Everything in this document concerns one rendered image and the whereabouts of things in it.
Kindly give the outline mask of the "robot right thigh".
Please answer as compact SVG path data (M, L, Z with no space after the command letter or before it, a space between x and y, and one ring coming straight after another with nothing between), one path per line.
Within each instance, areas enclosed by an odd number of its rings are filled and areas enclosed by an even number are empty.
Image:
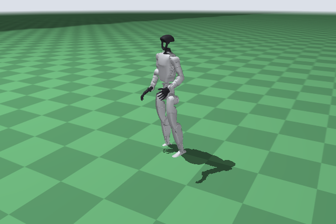
M165 125L169 125L167 116L165 116L165 109L166 109L165 102L163 100L161 101L161 99L163 99L163 97L160 98L162 95L158 97L158 95L160 95L160 94L161 93L157 94L156 99L155 99L156 111L157 111L158 116L159 116L160 120L162 121L162 123L165 124Z

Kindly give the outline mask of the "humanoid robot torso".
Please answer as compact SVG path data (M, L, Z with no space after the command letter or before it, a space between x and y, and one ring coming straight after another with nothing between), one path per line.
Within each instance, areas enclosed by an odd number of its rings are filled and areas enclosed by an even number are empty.
M158 56L159 78L161 81L164 82L162 83L163 88L168 87L168 85L170 85L169 82L174 81L175 76L176 76L175 68L170 62L170 56L176 56L176 55L171 52L167 52L169 54L163 54L164 52L159 53L159 56ZM174 94L174 92L175 92L174 90L171 90L169 93ZM169 97L169 93L165 99Z

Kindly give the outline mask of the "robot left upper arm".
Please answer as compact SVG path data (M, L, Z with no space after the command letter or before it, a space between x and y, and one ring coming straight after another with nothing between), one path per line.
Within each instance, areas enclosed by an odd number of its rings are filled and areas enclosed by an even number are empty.
M176 79L178 79L179 76L184 76L182 68L181 68L181 65L180 65L180 59L179 59L179 57L177 57L177 56L170 56L170 62L174 66L175 71L178 74L178 76L176 77Z

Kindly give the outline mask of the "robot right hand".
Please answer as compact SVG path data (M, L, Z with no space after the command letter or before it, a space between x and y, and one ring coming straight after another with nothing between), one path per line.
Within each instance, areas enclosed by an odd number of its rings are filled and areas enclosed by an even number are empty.
M149 87L147 90L145 90L143 94L141 95L141 100L143 100L144 95L147 94L148 92L151 92L152 89L153 87Z

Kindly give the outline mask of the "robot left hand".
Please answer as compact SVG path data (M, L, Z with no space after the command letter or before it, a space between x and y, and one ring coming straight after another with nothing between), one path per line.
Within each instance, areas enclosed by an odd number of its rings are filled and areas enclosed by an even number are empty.
M167 97L167 95L168 95L168 93L170 92L170 90L168 89L168 87L165 87L165 88L159 88L158 90L162 90L161 92L159 92L159 93L162 93L162 94L160 94L160 95L158 95L157 97L159 97L159 96L161 96L160 98L162 98L162 97L164 97L163 99L165 99L166 97ZM159 94L159 93L157 93L157 94ZM160 99L159 98L159 99ZM163 99L161 99L161 101L163 100Z

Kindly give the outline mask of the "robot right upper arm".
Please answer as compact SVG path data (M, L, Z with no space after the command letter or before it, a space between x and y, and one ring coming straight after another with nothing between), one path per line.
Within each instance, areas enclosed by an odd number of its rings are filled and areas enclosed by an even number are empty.
M156 69L154 71L154 74L159 76L159 69L158 69L158 56L159 56L159 53L156 54Z

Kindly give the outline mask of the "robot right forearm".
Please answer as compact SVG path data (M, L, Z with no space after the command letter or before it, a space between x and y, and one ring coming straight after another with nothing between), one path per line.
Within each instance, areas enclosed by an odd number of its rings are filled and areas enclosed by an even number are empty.
M151 85L149 86L149 87L153 87L152 91L154 90L154 87L156 86L156 83L157 83L158 79L159 79L159 77L154 74L153 79L151 81Z

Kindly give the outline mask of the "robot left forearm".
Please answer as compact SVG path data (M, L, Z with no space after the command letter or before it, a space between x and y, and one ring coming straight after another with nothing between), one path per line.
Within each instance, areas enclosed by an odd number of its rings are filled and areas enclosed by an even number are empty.
M174 88L176 88L177 86L179 86L184 80L183 76L179 76L178 79L175 79L170 85L168 85L168 89L174 90Z

